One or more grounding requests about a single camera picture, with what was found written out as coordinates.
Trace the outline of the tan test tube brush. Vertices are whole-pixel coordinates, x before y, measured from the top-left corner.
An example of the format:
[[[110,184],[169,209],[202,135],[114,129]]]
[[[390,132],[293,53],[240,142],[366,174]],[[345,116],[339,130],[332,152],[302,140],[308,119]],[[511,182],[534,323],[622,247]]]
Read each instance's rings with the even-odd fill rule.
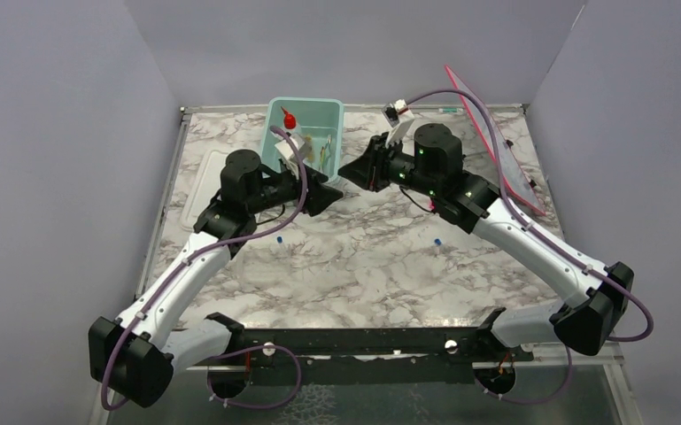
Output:
[[[309,163],[314,161],[314,154],[313,154],[313,140],[312,137],[307,135],[303,137],[303,145],[301,148],[302,155],[304,157],[304,161],[307,161]]]

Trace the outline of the teal plastic bin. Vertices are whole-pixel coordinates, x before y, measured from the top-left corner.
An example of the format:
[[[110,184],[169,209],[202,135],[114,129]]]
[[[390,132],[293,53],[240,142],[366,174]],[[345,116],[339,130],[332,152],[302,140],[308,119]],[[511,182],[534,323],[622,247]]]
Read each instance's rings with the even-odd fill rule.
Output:
[[[269,128],[271,126],[283,128],[281,107],[285,107],[296,116],[303,137],[307,135],[312,137],[314,161],[311,163],[305,161],[312,169],[321,172],[319,166],[321,145],[328,135],[332,135],[331,173],[325,175],[329,178],[328,183],[334,184],[338,180],[337,170],[342,159],[344,104],[339,100],[329,98],[273,98],[267,108],[259,155],[262,163],[275,171],[280,170],[279,155],[275,145],[282,141],[282,138],[272,133]]]

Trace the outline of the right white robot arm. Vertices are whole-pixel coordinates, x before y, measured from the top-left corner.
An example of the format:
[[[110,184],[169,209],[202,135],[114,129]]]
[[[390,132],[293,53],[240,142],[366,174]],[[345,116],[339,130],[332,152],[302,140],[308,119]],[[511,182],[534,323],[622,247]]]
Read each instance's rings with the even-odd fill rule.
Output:
[[[477,352],[496,360],[523,344],[559,342],[583,355],[597,354],[626,309],[618,288],[631,287],[633,271],[575,251],[504,200],[495,184],[466,171],[462,142],[449,127],[418,127],[413,154],[386,139],[372,137],[358,158],[339,168],[339,176],[368,191],[396,184],[428,196],[434,213],[509,254],[560,299],[492,314],[476,335]]]

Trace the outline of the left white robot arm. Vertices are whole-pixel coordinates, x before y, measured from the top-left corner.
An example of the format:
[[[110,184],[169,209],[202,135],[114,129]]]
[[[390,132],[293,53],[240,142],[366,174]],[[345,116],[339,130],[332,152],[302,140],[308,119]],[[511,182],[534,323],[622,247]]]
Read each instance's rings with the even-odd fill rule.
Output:
[[[91,377],[101,385],[101,404],[114,409],[113,390],[140,407],[156,403],[175,373],[214,356],[232,363],[243,351],[237,322],[207,319],[176,336],[174,326],[204,285],[247,242],[269,236],[301,213],[311,217],[342,199],[328,177],[301,165],[280,172],[256,151],[227,155],[220,187],[199,214],[192,233],[166,271],[114,319],[99,317],[89,328]]]

